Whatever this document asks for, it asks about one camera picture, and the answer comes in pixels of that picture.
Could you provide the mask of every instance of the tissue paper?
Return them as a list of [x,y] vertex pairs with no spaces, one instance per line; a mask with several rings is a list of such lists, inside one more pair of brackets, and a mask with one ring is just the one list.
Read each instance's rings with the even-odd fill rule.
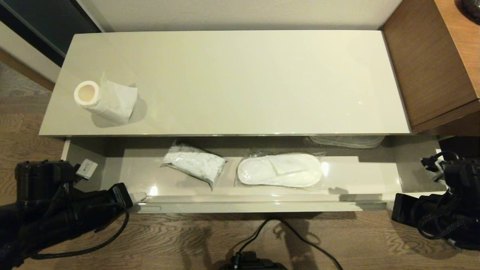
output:
[[128,123],[137,101],[138,89],[116,84],[102,76],[100,86],[93,81],[80,83],[73,97],[78,106],[122,125]]
[[163,159],[163,164],[207,182],[212,190],[225,162],[221,156],[177,141]]

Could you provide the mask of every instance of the toilet paper roll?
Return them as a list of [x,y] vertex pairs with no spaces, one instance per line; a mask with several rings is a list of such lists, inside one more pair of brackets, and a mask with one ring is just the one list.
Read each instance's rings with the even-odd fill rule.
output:
[[93,81],[80,83],[73,98],[85,110],[122,125],[128,123],[137,95],[137,88],[116,84],[103,76],[100,86]]

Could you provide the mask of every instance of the open drawer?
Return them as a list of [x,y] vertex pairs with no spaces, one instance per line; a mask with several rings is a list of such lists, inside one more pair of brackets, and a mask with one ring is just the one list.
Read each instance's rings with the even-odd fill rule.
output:
[[[62,159],[99,164],[91,179],[81,180],[77,188],[108,189],[123,182],[131,194],[148,195],[139,211],[149,213],[354,211],[384,208],[396,193],[419,196],[445,191],[428,179],[420,164],[420,158],[439,148],[431,136],[388,136],[375,149],[322,146],[302,136],[183,138],[228,159],[213,190],[206,182],[161,166],[173,141],[172,137],[72,137],[65,143]],[[324,171],[321,187],[236,184],[239,162],[258,151],[325,152],[319,157]]]

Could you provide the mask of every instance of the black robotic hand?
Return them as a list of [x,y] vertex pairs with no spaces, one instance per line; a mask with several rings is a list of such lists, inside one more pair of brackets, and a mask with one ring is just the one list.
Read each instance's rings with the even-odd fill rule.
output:
[[[112,242],[128,222],[132,200],[123,183],[109,190],[82,192],[73,187],[75,172],[66,161],[22,162],[15,168],[17,201],[0,207],[0,270],[23,264],[26,258],[76,256]],[[125,213],[120,230],[95,247],[60,254],[39,254],[47,247],[93,231],[101,231]]]
[[[453,154],[452,161],[439,161],[443,154]],[[445,182],[443,195],[415,198],[405,194],[395,197],[392,219],[418,229],[427,239],[446,239],[456,247],[480,250],[480,163],[460,159],[442,151],[421,160],[425,169],[435,172],[435,181]]]

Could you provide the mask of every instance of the black wire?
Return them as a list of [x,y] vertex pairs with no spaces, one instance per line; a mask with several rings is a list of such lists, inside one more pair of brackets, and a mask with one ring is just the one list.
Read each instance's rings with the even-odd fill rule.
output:
[[58,203],[58,199],[60,198],[60,195],[63,194],[64,191],[64,183],[60,183],[59,187],[57,188],[57,191],[55,192],[55,195],[53,195],[52,199],[50,200],[50,204],[48,206],[47,211],[45,211],[45,214],[43,215],[43,218],[46,219],[50,217],[52,214],[53,210],[55,209],[55,206]]
[[[443,210],[445,210],[445,209],[447,209],[447,208],[449,207],[449,205],[447,204],[447,205],[444,205],[444,206],[442,207],[442,209],[440,209],[440,205],[442,204],[442,201],[443,201],[447,196],[448,196],[448,191],[445,192],[445,193],[443,193],[442,196],[440,196],[440,198],[438,199],[438,202],[437,202],[437,204],[436,204],[436,206],[435,206],[435,212],[438,213],[438,212],[440,212],[440,210],[443,211]],[[437,227],[437,230],[438,230],[439,232],[441,232],[441,231],[443,231],[443,228],[441,227],[440,221],[438,220],[438,218],[439,218],[439,217],[437,216],[437,217],[435,217],[435,219],[434,219],[434,221],[435,221],[435,226]]]
[[434,157],[435,157],[435,158],[439,158],[439,157],[443,156],[444,154],[454,155],[456,160],[459,160],[459,159],[460,159],[460,157],[457,155],[457,153],[452,152],[452,151],[448,151],[448,150],[446,150],[446,151],[440,151],[440,152],[438,152],[437,154],[435,154]]
[[125,210],[125,220],[123,221],[123,224],[122,226],[120,227],[120,229],[112,236],[110,237],[108,240],[106,240],[105,242],[99,244],[99,245],[96,245],[94,247],[91,247],[91,248],[87,248],[87,249],[83,249],[83,250],[79,250],[79,251],[71,251],[71,252],[64,252],[64,253],[55,253],[55,254],[33,254],[30,256],[30,258],[32,259],[35,259],[35,260],[43,260],[43,259],[52,259],[52,258],[63,258],[63,257],[71,257],[71,256],[77,256],[77,255],[82,255],[82,254],[87,254],[87,253],[90,253],[90,252],[93,252],[93,251],[96,251],[96,250],[99,250],[103,247],[105,247],[106,245],[110,244],[113,240],[115,240],[119,235],[120,233],[123,232],[123,230],[125,229],[125,227],[127,226],[127,223],[128,223],[128,220],[130,218],[130,214],[128,212],[128,210],[121,204],[107,204],[107,205],[116,205],[116,206],[120,206],[123,208],[123,210]]
[[290,224],[288,224],[288,222],[286,222],[285,220],[283,219],[279,219],[279,218],[269,218],[267,220],[265,220],[257,229],[257,232],[255,233],[255,236],[250,239],[249,241],[247,241],[241,248],[240,250],[237,252],[237,254],[241,254],[242,250],[248,246],[248,244],[250,244],[251,242],[253,242],[255,239],[257,239],[258,235],[260,234],[260,231],[264,228],[264,226],[269,223],[270,221],[279,221],[281,223],[283,223],[287,228],[289,228],[292,233],[294,233],[302,242],[304,243],[307,243],[311,246],[313,246],[314,248],[320,250],[321,252],[323,252],[325,255],[327,255],[330,259],[332,259],[332,261],[335,263],[335,265],[337,266],[338,269],[340,270],[343,270],[342,266],[340,265],[340,263],[336,260],[336,258],[334,256],[332,256],[330,253],[328,253],[327,251],[325,251],[324,249],[322,249],[321,247],[315,245],[314,243],[306,240],[305,238],[303,238]]
[[471,224],[474,224],[474,223],[478,223],[478,220],[475,219],[475,218],[462,219],[462,220],[458,220],[458,221],[455,221],[454,223],[450,224],[446,229],[444,229],[443,231],[440,231],[438,234],[428,235],[423,230],[423,227],[425,226],[425,224],[430,222],[436,216],[437,215],[428,216],[424,221],[420,222],[419,227],[418,227],[418,231],[423,237],[425,237],[427,239],[431,239],[431,240],[441,239],[441,238],[444,238],[444,237],[450,235],[451,233],[455,232],[457,229],[459,229],[461,227],[468,226],[468,225],[471,225]]

